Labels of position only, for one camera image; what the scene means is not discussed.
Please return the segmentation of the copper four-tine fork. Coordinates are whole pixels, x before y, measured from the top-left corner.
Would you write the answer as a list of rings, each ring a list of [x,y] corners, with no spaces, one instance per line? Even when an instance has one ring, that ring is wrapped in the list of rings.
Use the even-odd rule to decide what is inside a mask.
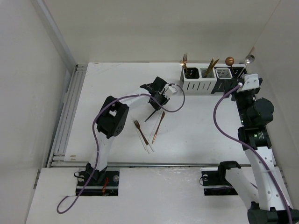
[[[182,68],[184,69],[184,70],[186,70],[186,68],[187,68],[187,66],[186,66],[186,63],[184,62],[184,61],[179,61],[179,64],[182,66]]]

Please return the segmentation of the gold knife green handle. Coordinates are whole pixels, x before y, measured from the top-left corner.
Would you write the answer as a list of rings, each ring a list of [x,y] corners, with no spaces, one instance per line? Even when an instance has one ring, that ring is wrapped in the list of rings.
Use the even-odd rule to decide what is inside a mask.
[[[209,72],[210,72],[210,69],[211,69],[213,63],[214,63],[214,58],[212,58],[212,60],[211,60],[211,62],[210,62],[210,64],[209,64],[209,66],[208,66],[208,68],[207,68],[207,70],[206,70],[205,77],[208,76],[208,74],[209,74]]]

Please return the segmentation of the copper knife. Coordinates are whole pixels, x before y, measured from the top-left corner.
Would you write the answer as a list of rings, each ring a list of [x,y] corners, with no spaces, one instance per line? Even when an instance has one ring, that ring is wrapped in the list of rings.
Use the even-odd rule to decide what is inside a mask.
[[[158,131],[159,131],[160,125],[161,125],[161,123],[162,123],[162,120],[164,119],[164,117],[165,117],[165,112],[163,111],[163,112],[162,112],[162,115],[161,115],[161,118],[160,118],[160,120],[159,120],[159,123],[158,123],[157,129],[156,129],[156,131],[155,131],[154,137],[153,137],[153,139],[152,139],[152,144],[154,143],[154,141],[155,141],[155,139],[156,139],[156,137],[157,137],[157,134],[158,134]]]

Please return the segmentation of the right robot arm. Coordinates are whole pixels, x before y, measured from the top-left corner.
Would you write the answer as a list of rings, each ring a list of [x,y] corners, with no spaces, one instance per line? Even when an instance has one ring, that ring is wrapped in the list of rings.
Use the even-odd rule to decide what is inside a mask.
[[[218,166],[216,178],[220,183],[229,183],[236,190],[247,208],[251,224],[295,224],[299,221],[299,211],[292,208],[277,181],[271,141],[266,125],[273,120],[274,105],[265,98],[256,98],[262,83],[261,78],[227,81],[224,94],[216,103],[213,120],[216,128],[224,136],[238,142],[251,164],[256,183],[252,184],[243,174],[236,161],[224,161]],[[216,119],[220,103],[231,97],[237,105],[242,126],[238,137],[225,133]]]

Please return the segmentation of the gold fork green handle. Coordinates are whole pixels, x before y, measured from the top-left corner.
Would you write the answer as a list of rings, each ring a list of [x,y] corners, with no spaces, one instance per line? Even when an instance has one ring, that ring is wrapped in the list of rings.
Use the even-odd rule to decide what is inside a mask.
[[[188,54],[187,53],[184,53],[184,55],[183,55],[183,68],[186,70],[187,69],[187,58],[188,58]]]

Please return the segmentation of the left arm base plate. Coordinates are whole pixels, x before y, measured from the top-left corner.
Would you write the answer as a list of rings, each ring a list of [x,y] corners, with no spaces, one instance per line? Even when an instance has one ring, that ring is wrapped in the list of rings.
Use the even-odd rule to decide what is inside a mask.
[[[76,195],[79,194],[83,186],[85,185],[88,177],[85,171],[77,171],[74,173],[74,177],[77,178]],[[88,185],[83,190],[81,196],[118,196],[120,172],[107,171],[103,180],[97,183],[91,179]]]

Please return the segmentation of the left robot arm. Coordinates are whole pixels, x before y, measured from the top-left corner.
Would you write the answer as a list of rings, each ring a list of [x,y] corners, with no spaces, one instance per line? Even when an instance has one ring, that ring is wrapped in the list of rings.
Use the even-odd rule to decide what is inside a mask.
[[[92,124],[97,149],[85,167],[87,178],[92,184],[103,183],[112,142],[124,129],[129,111],[147,103],[158,111],[176,92],[171,84],[156,77],[152,83],[143,84],[126,96],[106,98]]]

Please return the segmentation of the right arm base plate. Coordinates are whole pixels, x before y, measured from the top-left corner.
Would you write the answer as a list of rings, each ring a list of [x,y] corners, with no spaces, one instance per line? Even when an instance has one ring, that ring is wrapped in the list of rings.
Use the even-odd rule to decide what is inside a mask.
[[[205,196],[236,196],[238,193],[233,186],[220,178],[217,170],[202,170],[200,184],[204,188]]]

